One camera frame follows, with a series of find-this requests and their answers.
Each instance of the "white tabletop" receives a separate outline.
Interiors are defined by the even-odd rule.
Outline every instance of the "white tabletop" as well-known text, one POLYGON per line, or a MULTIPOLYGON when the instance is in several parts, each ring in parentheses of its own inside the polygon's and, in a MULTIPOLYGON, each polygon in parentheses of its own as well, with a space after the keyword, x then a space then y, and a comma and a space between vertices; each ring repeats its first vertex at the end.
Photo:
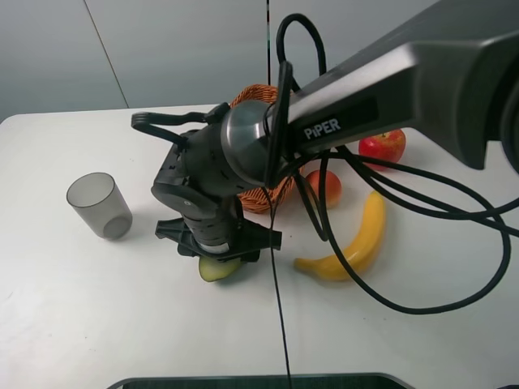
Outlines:
MULTIPOLYGON (((169 144, 132 130, 136 111, 21 115, 0 125, 0 387, 90 389, 133 377, 285 373, 268 252, 232 279, 206 284, 196 259, 154 236, 158 220, 178 217, 149 191, 169 144), (67 187, 95 171, 114 176, 133 211, 120 242, 98 238, 66 203, 67 187)), ((403 163, 457 179, 495 205, 517 197, 519 177, 498 145, 490 146, 488 169, 476 172, 420 134, 407 135, 403 163)), ((344 194, 330 218, 346 246, 370 189, 345 163, 333 161, 331 169, 344 194)), ((478 209, 440 185, 388 175, 478 209)), ((247 217, 268 223, 267 216, 247 217)), ((519 225, 518 212, 505 219, 519 225)), ((413 317, 354 284, 321 284, 294 271, 295 257, 331 252, 296 194, 280 209, 277 229, 284 233, 277 263, 294 374, 387 374, 420 389, 519 383, 516 252, 503 282, 482 301, 413 317)), ((384 248, 365 278, 401 304, 451 302, 489 281, 500 242, 474 223, 432 220, 389 203, 384 248)))

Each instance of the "toy banana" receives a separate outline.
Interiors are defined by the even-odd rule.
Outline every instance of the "toy banana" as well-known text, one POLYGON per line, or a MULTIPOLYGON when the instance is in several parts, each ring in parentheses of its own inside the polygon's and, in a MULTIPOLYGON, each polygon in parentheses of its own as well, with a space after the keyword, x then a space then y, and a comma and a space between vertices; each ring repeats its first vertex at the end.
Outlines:
MULTIPOLYGON (((385 221, 384 199, 378 192, 371 192, 364 204, 360 230, 351 244, 342 251, 357 273, 368 269, 379 254, 384 238, 385 221)), ((336 255, 322 259, 297 258, 294 266, 321 280, 343 281, 351 278, 336 255)))

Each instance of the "translucent plastic cup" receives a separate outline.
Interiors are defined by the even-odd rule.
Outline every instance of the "translucent plastic cup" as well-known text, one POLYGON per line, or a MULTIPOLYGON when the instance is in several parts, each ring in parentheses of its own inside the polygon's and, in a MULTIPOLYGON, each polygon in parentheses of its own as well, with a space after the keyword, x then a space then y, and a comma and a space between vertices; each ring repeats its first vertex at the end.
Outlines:
POLYGON ((130 209, 114 178, 107 173, 78 178, 68 188, 66 200, 99 237, 113 240, 130 230, 130 209))

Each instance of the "toy apple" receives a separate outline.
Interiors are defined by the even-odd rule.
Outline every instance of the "toy apple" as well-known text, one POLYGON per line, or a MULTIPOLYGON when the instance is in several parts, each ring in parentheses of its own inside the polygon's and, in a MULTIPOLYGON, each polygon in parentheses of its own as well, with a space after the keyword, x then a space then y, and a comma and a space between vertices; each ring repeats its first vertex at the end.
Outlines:
MULTIPOLYGON (((307 175, 307 181, 319 198, 319 170, 307 175)), ((332 172, 326 172, 326 208, 335 207, 341 201, 342 184, 339 177, 332 172)))
MULTIPOLYGON (((358 154, 389 162, 398 162, 405 149, 405 134, 402 130, 385 132, 370 136, 358 143, 358 154)), ((366 164, 375 170, 384 170, 384 166, 366 164)))

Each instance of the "black cable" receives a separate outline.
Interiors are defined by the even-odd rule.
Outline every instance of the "black cable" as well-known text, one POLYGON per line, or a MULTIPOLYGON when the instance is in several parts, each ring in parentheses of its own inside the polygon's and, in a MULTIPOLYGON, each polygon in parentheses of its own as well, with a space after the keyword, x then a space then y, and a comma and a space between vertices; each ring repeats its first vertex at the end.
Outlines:
MULTIPOLYGON (((320 178, 324 177, 326 175, 326 169, 328 167, 328 156, 324 156, 321 160, 320 165, 320 178)), ((467 194, 468 196, 472 197, 474 200, 479 202, 481 205, 483 205, 486 209, 492 209, 492 205, 483 198, 480 194, 474 192, 470 188, 464 187, 463 193, 467 194)), ((468 306, 470 304, 475 303, 476 301, 482 299, 485 297, 489 292, 492 291, 493 288, 496 287, 496 285, 502 280, 504 274, 507 271, 508 265, 510 264, 510 257, 512 253, 512 244, 510 242, 510 236, 507 233, 501 232, 501 237, 503 239, 503 258, 501 259, 501 263, 495 272, 494 276, 491 278, 491 280, 488 282, 487 285, 485 285, 482 289, 480 289, 478 292, 474 293, 472 296, 469 296, 467 298, 464 298, 463 300, 453 302, 450 304, 446 304, 443 306, 434 306, 431 308, 409 308, 406 306, 401 306, 393 301, 390 301, 389 299, 381 296, 378 294, 373 288, 371 288, 364 280, 357 275, 355 270, 350 266, 348 261, 346 260, 345 256, 342 254, 341 248, 337 244, 337 241, 335 237, 333 236, 332 227, 330 225, 330 221, 328 218, 328 212, 326 211, 326 185, 325 180, 320 179, 319 181, 319 193, 320 193, 320 203, 321 207, 324 207, 324 213, 323 213, 323 226, 324 230, 328 234, 328 238, 330 240, 330 244, 332 245, 333 251, 335 252, 336 256, 338 257, 339 261, 341 262, 341 265, 344 267, 344 269, 348 272, 350 277, 364 290, 367 294, 369 294, 371 297, 376 299, 381 304, 387 306, 388 308, 391 308, 393 310, 396 310, 398 312, 402 312, 403 314, 439 314, 443 312, 449 312, 451 310, 458 310, 460 308, 463 308, 464 306, 468 306)), ((461 212, 461 209, 450 206, 448 204, 445 205, 438 205, 439 208, 443 208, 446 211, 450 212, 461 212)), ((494 216, 494 219, 496 222, 504 224, 503 219, 501 216, 494 216)))
POLYGON ((317 199, 317 195, 312 190, 308 181, 302 177, 302 175, 299 173, 298 170, 296 170, 294 172, 294 181, 295 181, 296 187, 298 188, 299 194, 305 194, 305 195, 301 195, 302 205, 307 210, 307 214, 310 217, 310 221, 311 221, 312 225, 314 226, 314 229, 317 232, 317 235, 323 242, 326 242, 328 240, 328 236, 320 223, 320 220, 322 220, 323 217, 321 215, 322 211, 320 209, 319 200, 317 199), (310 193, 310 195, 312 197, 312 201, 310 201, 310 199, 308 198, 308 195, 307 195, 308 193, 310 193), (315 214, 312 206, 315 206, 317 215, 315 214))
POLYGON ((265 198, 268 201, 268 206, 270 208, 270 228, 269 228, 269 245, 270 245, 270 259, 272 262, 272 274, 274 276, 274 287, 276 289, 276 299, 277 299, 277 310, 279 312, 279 321, 281 325, 281 336, 283 338, 283 350, 285 353, 285 367, 286 367, 286 377, 289 383, 289 389, 292 389, 292 375, 290 373, 290 360, 289 360, 289 350, 286 343, 286 331, 285 331, 285 320, 283 318, 283 308, 281 306, 281 294, 279 292, 279 283, 277 281, 277 271, 276 271, 276 261, 274 257, 274 249, 272 248, 272 232, 274 230, 274 219, 276 218, 277 206, 280 203, 280 199, 283 197, 285 190, 287 188, 288 183, 290 182, 290 177, 286 178, 285 183, 281 187, 280 193, 277 196, 276 205, 272 206, 272 200, 270 199, 270 195, 267 192, 265 187, 262 187, 261 190, 264 193, 265 198))
MULTIPOLYGON (((284 44, 284 38, 285 38, 285 31, 290 23, 293 21, 299 21, 307 29, 307 31, 311 34, 312 39, 315 42, 315 47, 317 48, 317 56, 320 59, 320 75, 322 75, 326 71, 326 62, 325 62, 325 54, 324 54, 324 45, 320 38, 319 33, 317 32, 317 29, 315 26, 304 16, 300 14, 290 15, 287 18, 285 18, 280 25, 280 30, 277 34, 277 55, 280 62, 283 62, 286 60, 285 57, 285 44, 284 44)), ((287 79, 281 79, 280 78, 280 84, 286 85, 289 81, 287 79)), ((295 82, 294 78, 292 77, 292 85, 293 90, 297 91, 299 89, 299 86, 295 82)), ((287 127, 287 123, 278 123, 278 125, 284 124, 284 127, 287 127)), ((397 310, 402 313, 406 314, 438 314, 442 312, 447 312, 450 310, 457 310, 464 306, 467 306, 469 304, 472 304, 479 299, 485 297, 503 278, 505 272, 507 271, 508 265, 510 263, 510 257, 511 257, 511 242, 510 242, 510 235, 519 236, 519 230, 512 229, 508 227, 503 219, 500 217, 501 213, 509 212, 516 207, 519 206, 519 199, 515 199, 510 203, 507 203, 499 208, 494 208, 486 199, 484 199, 480 194, 476 193, 475 191, 471 190, 470 188, 462 185, 459 182, 455 182, 454 180, 451 180, 449 178, 440 176, 438 174, 433 174, 430 172, 425 172, 420 169, 416 168, 410 168, 409 166, 399 165, 399 164, 393 164, 389 162, 385 162, 382 160, 377 160, 369 157, 363 157, 363 156, 356 156, 353 153, 351 153, 345 146, 341 146, 337 148, 337 153, 330 153, 329 151, 324 152, 321 156, 321 164, 320 164, 320 179, 319 179, 319 204, 318 206, 318 213, 321 219, 322 229, 328 236, 330 240, 330 244, 333 248, 333 251, 335 252, 336 256, 338 257, 339 261, 341 262, 342 266, 348 274, 351 276, 351 278, 370 296, 375 298, 378 302, 384 304, 385 306, 397 310), (337 241, 335 237, 333 236, 332 228, 329 223, 328 218, 328 212, 326 209, 326 185, 325 185, 325 177, 326 177, 326 169, 328 167, 328 159, 329 158, 341 158, 346 160, 351 167, 355 170, 356 173, 358 173, 361 178, 371 187, 373 187, 375 190, 379 191, 384 197, 387 199, 390 199, 394 203, 397 203, 398 205, 401 205, 402 207, 405 207, 407 209, 410 209, 411 211, 417 212, 424 216, 431 216, 436 217, 440 219, 446 219, 446 220, 471 220, 475 221, 477 223, 486 225, 488 227, 491 227, 493 229, 497 229, 501 233, 501 237, 503 240, 503 257, 501 259, 500 265, 495 272, 494 276, 491 278, 491 280, 485 285, 482 289, 480 289, 478 292, 474 293, 472 296, 469 296, 463 300, 446 304, 443 306, 436 306, 431 308, 409 308, 405 306, 398 305, 397 303, 394 303, 390 300, 388 300, 385 297, 382 297, 380 294, 378 294, 374 289, 372 289, 369 285, 367 285, 361 277, 359 277, 354 269, 348 264, 346 258, 341 252, 341 248, 338 246, 337 241), (429 196, 426 196, 424 194, 421 194, 415 190, 411 190, 410 188, 406 188, 405 186, 398 184, 387 177, 383 176, 382 174, 379 174, 375 172, 374 170, 368 168, 365 166, 363 162, 369 162, 373 164, 383 165, 387 166, 391 169, 397 169, 400 171, 404 171, 407 173, 411 173, 414 175, 418 175, 421 177, 429 178, 434 181, 438 181, 441 183, 444 183, 446 185, 449 185, 455 189, 460 190, 461 192, 467 194, 468 196, 472 197, 476 201, 478 201, 480 204, 482 204, 486 211, 483 212, 466 212, 464 210, 461 210, 457 207, 454 207, 450 204, 443 203, 437 199, 433 199, 429 196), (396 196, 392 192, 386 190, 383 186, 381 186, 378 182, 381 182, 394 190, 398 190, 401 193, 408 195, 409 197, 412 197, 414 199, 417 199, 418 201, 427 203, 432 205, 433 207, 437 207, 439 209, 443 209, 446 212, 441 211, 435 211, 429 208, 420 207, 416 204, 409 203, 405 201, 404 199, 401 199, 400 197, 396 196), (488 217, 492 217, 495 221, 488 220, 488 217)), ((300 166, 302 166, 302 163, 305 163, 305 161, 308 161, 311 158, 309 156, 300 157, 298 159, 293 159, 289 162, 288 166, 284 167, 281 171, 283 173, 288 173, 287 175, 291 176, 293 175, 300 166)), ((298 190, 301 194, 301 196, 307 197, 308 190, 305 190, 305 188, 302 187, 302 185, 298 185, 298 190)))
MULTIPOLYGON (((369 163, 369 164, 374 164, 374 165, 380 165, 380 166, 384 166, 386 168, 400 170, 401 172, 415 174, 414 172, 420 171, 421 173, 425 174, 425 176, 423 176, 423 177, 429 178, 429 179, 431 179, 433 181, 438 181, 438 182, 441 182, 441 183, 444 183, 444 184, 446 183, 446 181, 451 182, 453 185, 456 185, 458 183, 458 182, 456 182, 454 180, 451 180, 448 177, 440 176, 439 174, 434 174, 434 173, 431 173, 431 172, 427 172, 425 170, 420 170, 420 169, 412 168, 410 166, 400 165, 400 164, 396 164, 394 162, 389 162, 389 161, 386 161, 386 160, 379 160, 377 158, 372 158, 370 156, 355 156, 355 157, 358 158, 361 162, 365 162, 365 163, 369 163)), ((371 169, 371 171, 373 173, 375 173, 376 176, 380 176, 381 175, 381 174, 378 174, 373 169, 371 169)), ((495 207, 494 209, 492 209, 490 211, 449 213, 450 216, 455 216, 455 217, 447 217, 445 219, 476 221, 477 219, 485 219, 487 217, 492 217, 492 216, 495 216, 495 215, 503 215, 504 213, 510 212, 510 211, 516 209, 517 207, 519 207, 519 198, 514 199, 511 202, 506 203, 506 204, 504 204, 504 205, 502 205, 500 207, 495 207)))
POLYGON ((276 103, 271 103, 267 109, 265 110, 265 113, 263 115, 263 128, 264 128, 264 131, 265 131, 265 134, 267 135, 267 138, 270 137, 270 128, 268 127, 268 113, 270 112, 270 110, 274 107, 276 103))
MULTIPOLYGON (((346 160, 348 164, 355 170, 355 172, 373 189, 375 189, 377 192, 379 192, 381 195, 383 195, 386 199, 389 199, 393 201, 395 204, 400 205, 401 207, 408 209, 410 211, 416 212, 420 215, 434 217, 437 219, 448 219, 448 215, 451 215, 454 211, 454 215, 463 215, 466 216, 465 219, 454 219, 454 220, 470 220, 474 221, 476 223, 480 223, 483 225, 486 225, 487 227, 490 227, 491 229, 497 229, 498 231, 503 231, 506 233, 510 233, 514 237, 519 237, 519 230, 513 229, 511 227, 508 227, 506 224, 496 223, 495 221, 487 220, 487 219, 479 219, 478 217, 471 218, 470 212, 466 212, 463 210, 461 213, 457 213, 455 209, 451 209, 450 212, 438 212, 429 208, 420 207, 419 205, 410 203, 408 201, 405 201, 404 199, 401 199, 400 197, 396 196, 395 194, 391 193, 390 191, 386 190, 383 186, 379 185, 374 179, 373 176, 377 176, 378 179, 383 182, 385 185, 393 187, 393 189, 397 189, 400 192, 404 193, 405 195, 408 195, 409 197, 412 197, 414 199, 417 199, 418 201, 422 201, 423 203, 429 203, 433 207, 442 208, 440 205, 448 205, 445 203, 440 202, 439 200, 433 199, 431 197, 428 197, 424 194, 418 193, 414 190, 411 190, 409 188, 405 188, 404 186, 397 184, 396 182, 393 182, 389 180, 388 178, 382 176, 381 174, 378 174, 374 170, 366 167, 362 162, 359 162, 357 157, 351 153, 345 146, 340 146, 337 148, 339 154, 341 155, 342 159, 346 160)), ((442 177, 442 181, 436 178, 431 178, 433 181, 442 182, 446 185, 453 186, 451 182, 446 177, 442 177)))
POLYGON ((292 65, 290 62, 280 64, 279 72, 279 92, 276 104, 272 108, 272 128, 268 131, 268 126, 266 127, 269 137, 264 182, 269 189, 274 189, 279 184, 277 181, 277 169, 286 144, 287 134, 284 123, 287 123, 289 114, 290 80, 292 79, 292 65))
MULTIPOLYGON (((311 39, 314 41, 315 48, 317 50, 317 63, 319 66, 319 75, 326 73, 326 53, 324 51, 324 43, 321 39, 321 35, 315 25, 302 14, 292 14, 285 17, 277 29, 276 35, 276 52, 277 60, 280 64, 286 61, 285 56, 285 33, 286 29, 292 22, 299 22, 310 34, 311 39)), ((301 89, 294 78, 292 78, 292 90, 297 92, 301 89)))

